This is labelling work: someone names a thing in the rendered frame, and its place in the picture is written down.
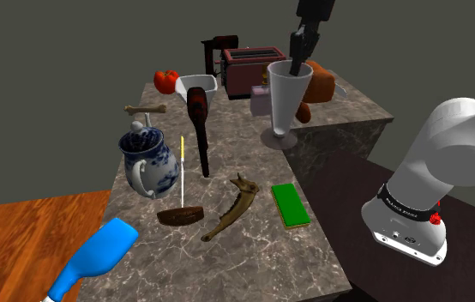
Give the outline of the orange rounded loaf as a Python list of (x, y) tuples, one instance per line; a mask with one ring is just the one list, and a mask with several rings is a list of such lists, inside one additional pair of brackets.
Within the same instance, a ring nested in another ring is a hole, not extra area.
[(302, 124), (311, 120), (309, 104), (329, 102), (335, 90), (335, 77), (330, 72), (315, 61), (307, 60), (306, 63), (313, 69), (313, 75), (295, 114)]

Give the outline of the white conical vase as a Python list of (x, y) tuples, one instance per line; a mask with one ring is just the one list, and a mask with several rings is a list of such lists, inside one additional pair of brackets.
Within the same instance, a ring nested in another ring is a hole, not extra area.
[(309, 86), (313, 69), (306, 63), (298, 66), (296, 75), (290, 73), (292, 60), (277, 61), (268, 65), (268, 83), (271, 100), (271, 127), (261, 134), (269, 148), (292, 148), (297, 138), (291, 133), (295, 114)]

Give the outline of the dark red toaster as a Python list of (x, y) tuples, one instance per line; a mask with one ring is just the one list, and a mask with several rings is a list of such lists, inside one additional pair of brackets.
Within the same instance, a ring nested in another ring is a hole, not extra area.
[(251, 88), (264, 82), (263, 67), (281, 60), (286, 56), (275, 46), (223, 50), (221, 83), (228, 99), (248, 99)]

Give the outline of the pink perfume bottle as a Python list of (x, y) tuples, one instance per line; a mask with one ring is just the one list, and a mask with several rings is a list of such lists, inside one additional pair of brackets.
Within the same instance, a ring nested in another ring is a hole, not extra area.
[(250, 93), (250, 112), (253, 117), (270, 115), (271, 98), (268, 85), (268, 65), (262, 66), (262, 84), (253, 86)]

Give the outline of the white square bowl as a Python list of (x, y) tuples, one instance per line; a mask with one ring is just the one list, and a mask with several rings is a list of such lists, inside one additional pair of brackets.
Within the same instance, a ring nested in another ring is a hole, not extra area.
[(218, 90), (218, 83), (213, 75), (183, 75), (176, 80), (175, 93), (186, 103), (187, 91), (192, 87), (203, 88), (207, 96), (207, 103), (210, 105)]

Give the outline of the dark red wooden pestle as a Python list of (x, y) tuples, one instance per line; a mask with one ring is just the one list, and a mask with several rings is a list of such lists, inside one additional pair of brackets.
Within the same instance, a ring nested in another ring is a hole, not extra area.
[(202, 175), (204, 178), (209, 176), (209, 166), (207, 158), (207, 96), (205, 90), (201, 87), (192, 87), (187, 91), (187, 110), (189, 118), (195, 127), (197, 138), (197, 147), (201, 161)]

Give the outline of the red tomato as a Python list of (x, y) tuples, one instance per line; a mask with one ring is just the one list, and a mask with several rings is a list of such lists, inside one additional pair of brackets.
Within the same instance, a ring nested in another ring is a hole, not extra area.
[(179, 75), (174, 70), (156, 71), (153, 77), (153, 84), (161, 94), (174, 94), (175, 85)]

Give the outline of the small tan bone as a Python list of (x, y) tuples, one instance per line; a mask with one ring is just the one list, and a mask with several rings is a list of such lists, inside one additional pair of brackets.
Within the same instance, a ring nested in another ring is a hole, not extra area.
[(134, 106), (125, 106), (123, 109), (130, 116), (133, 116), (136, 113), (166, 113), (166, 105), (151, 106), (151, 107), (134, 107)]

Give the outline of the green sponge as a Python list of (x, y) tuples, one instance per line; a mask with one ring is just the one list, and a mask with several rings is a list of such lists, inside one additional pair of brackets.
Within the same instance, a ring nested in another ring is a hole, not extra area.
[(310, 217), (294, 184), (273, 185), (271, 194), (285, 229), (306, 227), (310, 224)]

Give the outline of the brown jaw bone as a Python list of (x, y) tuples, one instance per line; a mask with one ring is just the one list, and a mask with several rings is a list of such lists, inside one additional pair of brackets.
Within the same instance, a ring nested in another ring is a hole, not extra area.
[(239, 193), (231, 207), (219, 218), (219, 224), (209, 233), (201, 237), (202, 242), (211, 241), (216, 235), (238, 220), (250, 207), (260, 188), (256, 182), (244, 178), (239, 172), (236, 179), (231, 183), (239, 188)]

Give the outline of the blue and white pitcher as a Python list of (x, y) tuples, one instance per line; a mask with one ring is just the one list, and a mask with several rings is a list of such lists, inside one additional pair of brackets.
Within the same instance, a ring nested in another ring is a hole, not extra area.
[(175, 187), (179, 165), (161, 130), (134, 121), (118, 146), (124, 155), (127, 181), (137, 194), (160, 199)]

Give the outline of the dark robot stand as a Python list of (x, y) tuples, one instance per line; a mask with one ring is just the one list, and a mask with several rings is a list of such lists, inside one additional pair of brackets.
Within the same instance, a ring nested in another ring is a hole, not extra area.
[(304, 191), (350, 283), (378, 302), (475, 302), (475, 207), (445, 196), (448, 252), (431, 267), (377, 243), (361, 208), (392, 175), (338, 150)]

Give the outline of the blue plastic bottle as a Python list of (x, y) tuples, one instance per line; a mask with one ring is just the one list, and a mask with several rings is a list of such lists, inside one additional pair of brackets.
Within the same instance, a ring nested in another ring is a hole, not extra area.
[(112, 270), (137, 240), (139, 233), (119, 218), (105, 223), (67, 261), (41, 302), (61, 302), (78, 280)]

